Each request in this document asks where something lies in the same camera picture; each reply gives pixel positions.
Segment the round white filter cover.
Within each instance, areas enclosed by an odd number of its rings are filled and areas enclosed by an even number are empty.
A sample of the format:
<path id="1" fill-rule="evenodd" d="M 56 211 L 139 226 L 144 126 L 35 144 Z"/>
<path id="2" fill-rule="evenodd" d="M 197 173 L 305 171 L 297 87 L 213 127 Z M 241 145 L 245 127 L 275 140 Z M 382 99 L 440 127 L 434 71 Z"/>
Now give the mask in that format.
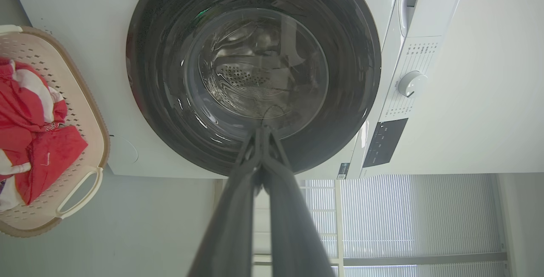
<path id="1" fill-rule="evenodd" d="M 136 148 L 127 139 L 119 135 L 110 134 L 110 158 L 112 165 L 130 165 L 138 159 Z"/>

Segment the plain red garment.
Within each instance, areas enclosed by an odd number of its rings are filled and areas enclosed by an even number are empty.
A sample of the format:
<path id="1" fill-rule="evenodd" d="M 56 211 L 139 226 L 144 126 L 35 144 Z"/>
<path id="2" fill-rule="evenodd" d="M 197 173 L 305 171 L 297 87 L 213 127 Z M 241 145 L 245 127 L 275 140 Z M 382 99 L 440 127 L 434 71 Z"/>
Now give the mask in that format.
<path id="1" fill-rule="evenodd" d="M 28 150 L 30 170 L 15 177 L 16 189 L 25 205 L 50 188 L 87 146 L 74 126 L 37 134 Z"/>

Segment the beige perforated laundry basket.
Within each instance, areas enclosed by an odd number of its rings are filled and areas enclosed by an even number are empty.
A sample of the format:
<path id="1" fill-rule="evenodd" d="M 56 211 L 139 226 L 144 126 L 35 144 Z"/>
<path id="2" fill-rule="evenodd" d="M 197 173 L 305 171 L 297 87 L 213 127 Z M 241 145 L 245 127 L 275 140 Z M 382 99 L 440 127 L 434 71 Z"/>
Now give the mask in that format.
<path id="1" fill-rule="evenodd" d="M 66 124 L 76 127 L 87 148 L 32 204 L 0 212 L 0 233 L 39 236 L 83 209 L 98 192 L 110 151 L 110 139 L 84 78 L 62 44 L 28 26 L 0 25 L 0 56 L 27 63 L 66 100 Z"/>

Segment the white round program knob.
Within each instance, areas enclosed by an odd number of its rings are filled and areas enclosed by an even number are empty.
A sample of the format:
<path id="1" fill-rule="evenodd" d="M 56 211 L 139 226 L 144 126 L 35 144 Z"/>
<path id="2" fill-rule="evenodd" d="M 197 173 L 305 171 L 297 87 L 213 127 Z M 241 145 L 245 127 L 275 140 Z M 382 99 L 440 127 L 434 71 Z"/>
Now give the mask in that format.
<path id="1" fill-rule="evenodd" d="M 424 90 L 428 80 L 424 73 L 410 71 L 400 80 L 397 91 L 408 99 L 414 99 Z"/>

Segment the white detergent drawer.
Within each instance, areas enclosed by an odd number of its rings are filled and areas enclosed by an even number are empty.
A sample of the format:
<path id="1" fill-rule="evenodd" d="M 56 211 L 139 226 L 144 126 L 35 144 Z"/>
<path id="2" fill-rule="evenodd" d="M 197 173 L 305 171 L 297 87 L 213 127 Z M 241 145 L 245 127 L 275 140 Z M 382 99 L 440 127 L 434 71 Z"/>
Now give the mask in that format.
<path id="1" fill-rule="evenodd" d="M 397 0 L 401 35 L 439 37 L 445 34 L 459 0 Z"/>

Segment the steel perforated washer drum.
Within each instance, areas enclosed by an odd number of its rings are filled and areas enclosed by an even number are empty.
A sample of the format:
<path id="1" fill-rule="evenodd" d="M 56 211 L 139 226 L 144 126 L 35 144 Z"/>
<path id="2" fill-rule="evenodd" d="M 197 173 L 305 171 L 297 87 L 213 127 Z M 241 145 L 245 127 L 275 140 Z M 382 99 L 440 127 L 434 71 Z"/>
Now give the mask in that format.
<path id="1" fill-rule="evenodd" d="M 246 118 L 278 118 L 321 107 L 328 66 L 315 35 L 291 17 L 225 18 L 206 32 L 198 54 L 210 95 Z"/>

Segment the red white striped garment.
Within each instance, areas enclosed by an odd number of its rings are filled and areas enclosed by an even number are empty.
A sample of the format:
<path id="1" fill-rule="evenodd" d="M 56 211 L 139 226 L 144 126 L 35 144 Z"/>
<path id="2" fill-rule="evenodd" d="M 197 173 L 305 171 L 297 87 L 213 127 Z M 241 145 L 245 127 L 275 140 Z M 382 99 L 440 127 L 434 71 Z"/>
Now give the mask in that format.
<path id="1" fill-rule="evenodd" d="M 29 66 L 0 58 L 0 211 L 24 203 L 15 177 L 30 170 L 36 135 L 61 128 L 66 111 L 62 95 Z"/>

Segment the black washer display panel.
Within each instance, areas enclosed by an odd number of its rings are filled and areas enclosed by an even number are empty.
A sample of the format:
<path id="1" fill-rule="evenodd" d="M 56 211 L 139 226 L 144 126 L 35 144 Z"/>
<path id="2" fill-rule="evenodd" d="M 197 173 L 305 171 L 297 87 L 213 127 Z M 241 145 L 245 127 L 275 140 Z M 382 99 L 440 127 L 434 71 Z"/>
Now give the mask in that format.
<path id="1" fill-rule="evenodd" d="M 377 123 L 362 167 L 389 163 L 407 122 L 408 119 L 399 119 Z"/>

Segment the round dark glass washer door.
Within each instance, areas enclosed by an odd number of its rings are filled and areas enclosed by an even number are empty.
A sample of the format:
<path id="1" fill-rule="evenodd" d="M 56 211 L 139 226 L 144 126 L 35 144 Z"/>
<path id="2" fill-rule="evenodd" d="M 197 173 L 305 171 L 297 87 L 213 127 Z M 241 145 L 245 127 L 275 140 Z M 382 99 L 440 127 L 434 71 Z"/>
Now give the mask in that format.
<path id="1" fill-rule="evenodd" d="M 200 76 L 205 33 L 225 18 L 291 17 L 315 35 L 328 66 L 321 107 L 311 118 L 239 116 Z M 380 82 L 379 35 L 366 0 L 139 0 L 127 40 L 133 95 L 156 134 L 181 157 L 228 175 L 243 141 L 267 125 L 296 173 L 342 150 L 367 118 Z"/>

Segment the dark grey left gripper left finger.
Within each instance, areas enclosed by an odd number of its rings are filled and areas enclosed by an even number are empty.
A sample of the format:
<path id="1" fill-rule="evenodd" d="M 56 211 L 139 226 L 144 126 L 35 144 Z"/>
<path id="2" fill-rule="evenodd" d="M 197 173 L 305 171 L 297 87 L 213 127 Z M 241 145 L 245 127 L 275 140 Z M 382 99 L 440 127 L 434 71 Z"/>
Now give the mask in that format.
<path id="1" fill-rule="evenodd" d="M 247 136 L 187 277 L 251 277 L 253 202 L 261 188 L 262 130 Z"/>

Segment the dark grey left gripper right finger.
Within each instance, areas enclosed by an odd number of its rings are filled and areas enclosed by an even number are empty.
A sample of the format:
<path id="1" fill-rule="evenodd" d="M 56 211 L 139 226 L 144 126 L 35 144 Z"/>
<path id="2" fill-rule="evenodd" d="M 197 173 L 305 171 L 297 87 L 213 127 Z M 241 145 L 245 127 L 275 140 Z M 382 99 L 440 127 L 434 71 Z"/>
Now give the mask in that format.
<path id="1" fill-rule="evenodd" d="M 261 134 L 273 277 L 336 277 L 277 134 L 270 126 L 262 126 Z"/>

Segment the white front-load washing machine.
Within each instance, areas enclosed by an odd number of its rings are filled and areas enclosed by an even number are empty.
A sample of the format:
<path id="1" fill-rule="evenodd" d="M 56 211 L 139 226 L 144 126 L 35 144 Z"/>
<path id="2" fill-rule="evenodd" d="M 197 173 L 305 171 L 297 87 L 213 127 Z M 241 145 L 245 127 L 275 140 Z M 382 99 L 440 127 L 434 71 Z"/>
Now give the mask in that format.
<path id="1" fill-rule="evenodd" d="M 341 163 L 350 163 L 347 179 L 367 175 L 381 165 L 362 167 L 379 122 L 408 119 L 414 99 L 398 93 L 410 71 L 433 73 L 443 36 L 407 37 L 400 32 L 397 0 L 366 0 L 379 35 L 381 66 L 375 101 L 356 135 L 332 158 L 296 173 L 300 180 L 337 179 Z M 110 134 L 136 148 L 134 164 L 108 165 L 114 174 L 147 178 L 218 179 L 172 150 L 148 124 L 136 101 L 128 75 L 127 39 L 139 0 L 20 0 L 33 27 L 68 49 L 90 87 Z"/>

